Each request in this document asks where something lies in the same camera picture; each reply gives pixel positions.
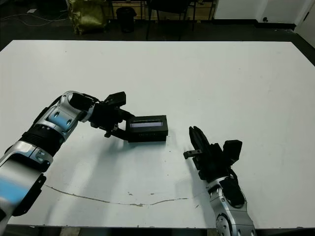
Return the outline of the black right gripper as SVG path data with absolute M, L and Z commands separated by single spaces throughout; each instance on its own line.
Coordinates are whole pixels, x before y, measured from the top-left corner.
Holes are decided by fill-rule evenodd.
M 207 137 L 197 126 L 189 127 L 190 142 L 195 150 L 184 152 L 184 158 L 192 157 L 201 180 L 212 182 L 230 176 L 228 163 L 218 143 L 209 144 Z

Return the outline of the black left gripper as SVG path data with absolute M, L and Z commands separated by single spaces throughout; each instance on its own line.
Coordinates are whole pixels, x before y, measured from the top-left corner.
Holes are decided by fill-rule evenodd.
M 134 117 L 135 115 L 130 112 L 122 110 L 121 118 L 120 106 L 117 103 L 101 101 L 94 105 L 92 115 L 90 116 L 90 125 L 93 128 L 105 130 L 104 137 L 110 137 L 115 126 L 119 122 L 122 122 L 122 119 L 131 119 Z M 129 132 L 120 128 L 114 130 L 114 136 L 124 141 L 129 140 Z

